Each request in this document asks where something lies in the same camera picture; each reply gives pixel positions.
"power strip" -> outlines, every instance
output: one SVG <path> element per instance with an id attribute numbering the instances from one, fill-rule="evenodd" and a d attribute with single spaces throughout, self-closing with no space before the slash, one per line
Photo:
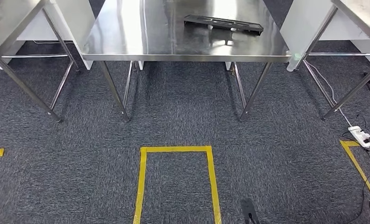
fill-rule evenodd
<path id="1" fill-rule="evenodd" d="M 365 133 L 359 126 L 349 127 L 348 130 L 354 136 L 360 146 L 364 148 L 370 147 L 370 134 Z"/>

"reflective metal surface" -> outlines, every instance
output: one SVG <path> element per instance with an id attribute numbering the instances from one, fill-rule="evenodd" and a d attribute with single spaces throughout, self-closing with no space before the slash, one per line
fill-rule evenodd
<path id="1" fill-rule="evenodd" d="M 331 0 L 370 37 L 370 0 Z"/>
<path id="2" fill-rule="evenodd" d="M 46 2 L 47 0 L 0 0 L 0 56 Z"/>
<path id="3" fill-rule="evenodd" d="M 261 36 L 186 24 L 186 15 L 260 23 Z M 85 60 L 286 62 L 288 47 L 263 0 L 106 0 Z"/>

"floor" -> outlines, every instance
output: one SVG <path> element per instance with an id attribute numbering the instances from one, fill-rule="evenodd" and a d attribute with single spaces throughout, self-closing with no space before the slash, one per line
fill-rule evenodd
<path id="1" fill-rule="evenodd" d="M 265 0 L 278 25 L 291 0 Z M 98 13 L 103 1 L 90 0 Z M 60 52 L 28 42 L 21 53 Z M 350 42 L 321 42 L 316 51 L 355 51 Z M 14 59 L 10 66 L 46 101 L 67 58 Z M 343 96 L 370 64 L 360 57 L 310 57 Z M 123 93 L 128 62 L 108 63 Z M 247 96 L 263 68 L 239 63 Z M 224 63 L 145 63 L 134 71 L 131 121 L 122 120 L 98 66 L 71 72 L 57 124 L 0 71 L 0 224 L 132 223 L 143 146 L 212 146 L 222 223 L 245 223 L 250 198 L 261 224 L 345 224 L 361 209 L 363 180 L 340 140 L 347 124 L 328 105 L 304 67 L 274 64 L 246 121 Z M 344 108 L 370 132 L 370 91 Z M 351 148 L 370 174 L 366 152 Z M 361 216 L 369 223 L 370 193 Z M 148 154 L 141 223 L 213 223 L 205 153 Z"/>

